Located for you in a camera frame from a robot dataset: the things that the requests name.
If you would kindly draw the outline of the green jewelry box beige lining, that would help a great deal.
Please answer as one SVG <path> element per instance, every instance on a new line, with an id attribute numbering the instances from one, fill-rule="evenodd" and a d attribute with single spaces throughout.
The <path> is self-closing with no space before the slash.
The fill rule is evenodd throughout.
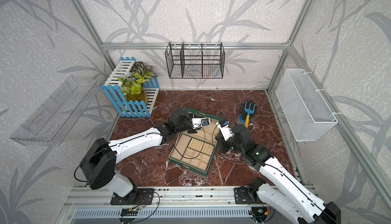
<path id="1" fill-rule="evenodd" d="M 217 122 L 222 118 L 189 108 L 187 111 L 192 118 L 209 118 L 210 125 L 196 128 L 197 133 L 179 133 L 169 161 L 206 177 L 216 152 Z"/>

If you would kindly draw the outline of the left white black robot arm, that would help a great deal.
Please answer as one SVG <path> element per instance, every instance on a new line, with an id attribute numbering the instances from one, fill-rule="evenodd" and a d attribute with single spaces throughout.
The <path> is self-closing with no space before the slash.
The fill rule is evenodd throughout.
<path id="1" fill-rule="evenodd" d="M 179 108 L 171 114 L 167 122 L 155 125 L 144 132 L 112 141 L 97 139 L 78 167 L 82 170 L 90 189 L 105 188 L 114 193 L 111 205 L 141 204 L 148 201 L 148 197 L 137 189 L 131 179 L 115 170 L 116 164 L 135 153 L 169 141 L 176 133 L 196 133 L 209 123 L 208 118 Z"/>

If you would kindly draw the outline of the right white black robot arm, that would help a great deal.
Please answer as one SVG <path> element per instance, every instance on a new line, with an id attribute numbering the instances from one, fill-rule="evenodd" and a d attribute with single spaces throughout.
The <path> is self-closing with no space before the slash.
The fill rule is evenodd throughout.
<path id="1" fill-rule="evenodd" d="M 339 224 L 341 210 L 334 203 L 326 203 L 311 193 L 293 177 L 279 160 L 262 144 L 252 139 L 247 127 L 221 120 L 216 127 L 219 133 L 216 141 L 221 152 L 234 150 L 240 153 L 246 163 L 270 180 L 279 191 L 275 191 L 263 179 L 253 181 L 249 188 L 258 199 L 269 204 L 294 224 Z"/>

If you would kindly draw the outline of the grey black garden glove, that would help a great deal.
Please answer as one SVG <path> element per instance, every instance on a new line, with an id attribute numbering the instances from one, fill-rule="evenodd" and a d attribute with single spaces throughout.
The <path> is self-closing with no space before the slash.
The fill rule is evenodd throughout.
<path id="1" fill-rule="evenodd" d="M 238 117 L 238 119 L 237 119 L 237 121 L 236 121 L 236 124 L 244 124 L 244 120 L 245 120 L 245 118 L 246 118 L 246 113 L 245 113 L 245 111 L 244 111 L 244 105 L 245 105 L 245 103 L 242 103 L 241 105 L 240 105 L 240 115 L 239 115 L 239 117 Z M 253 115 L 250 115 L 250 120 L 255 116 L 255 113 L 253 114 Z"/>

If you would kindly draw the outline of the blue yellow garden fork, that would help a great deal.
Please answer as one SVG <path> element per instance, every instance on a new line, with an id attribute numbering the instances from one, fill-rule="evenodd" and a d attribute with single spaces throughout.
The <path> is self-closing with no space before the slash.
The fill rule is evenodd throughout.
<path id="1" fill-rule="evenodd" d="M 244 125 L 246 128 L 248 128 L 249 126 L 250 115 L 253 115 L 255 113 L 255 108 L 256 105 L 251 100 L 245 102 L 244 111 L 246 113 L 246 118 L 244 120 Z"/>

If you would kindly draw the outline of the artificial green plant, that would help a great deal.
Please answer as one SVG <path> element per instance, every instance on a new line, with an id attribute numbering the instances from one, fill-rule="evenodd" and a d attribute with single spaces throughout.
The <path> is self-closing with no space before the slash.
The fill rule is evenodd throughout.
<path id="1" fill-rule="evenodd" d="M 146 66 L 143 62 L 136 62 L 130 72 L 118 77 L 117 79 L 122 83 L 120 89 L 126 101 L 144 101 L 148 104 L 143 83 L 150 81 L 153 77 L 157 75 L 153 72 L 152 66 Z"/>

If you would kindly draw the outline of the blue white picket fence planter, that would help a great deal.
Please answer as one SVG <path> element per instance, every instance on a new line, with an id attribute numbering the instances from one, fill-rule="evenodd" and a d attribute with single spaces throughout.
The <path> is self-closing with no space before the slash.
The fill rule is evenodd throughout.
<path id="1" fill-rule="evenodd" d="M 101 88 L 121 117 L 145 118 L 152 114 L 159 83 L 151 66 L 121 57 Z"/>

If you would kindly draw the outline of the white mesh wall basket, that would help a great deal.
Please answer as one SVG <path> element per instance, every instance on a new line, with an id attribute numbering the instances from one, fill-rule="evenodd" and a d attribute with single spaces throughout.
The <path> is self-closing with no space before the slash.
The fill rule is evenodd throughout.
<path id="1" fill-rule="evenodd" d="M 286 69 L 277 98 L 297 142 L 312 142 L 338 124 L 329 105 L 303 69 Z"/>

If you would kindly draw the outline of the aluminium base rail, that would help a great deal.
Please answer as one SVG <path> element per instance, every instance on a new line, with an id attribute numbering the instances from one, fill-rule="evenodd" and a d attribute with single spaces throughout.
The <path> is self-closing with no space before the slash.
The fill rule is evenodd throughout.
<path id="1" fill-rule="evenodd" d="M 237 199 L 234 186 L 154 187 L 155 194 L 147 207 L 231 207 Z M 113 193 L 107 189 L 75 187 L 65 208 L 112 207 Z"/>

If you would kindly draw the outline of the clear acrylic wall shelf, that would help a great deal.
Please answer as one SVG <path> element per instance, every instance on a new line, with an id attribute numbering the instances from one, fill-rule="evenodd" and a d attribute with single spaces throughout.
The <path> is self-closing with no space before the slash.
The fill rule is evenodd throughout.
<path id="1" fill-rule="evenodd" d="M 69 76 L 10 139 L 24 146 L 59 146 L 99 89 L 96 80 Z"/>

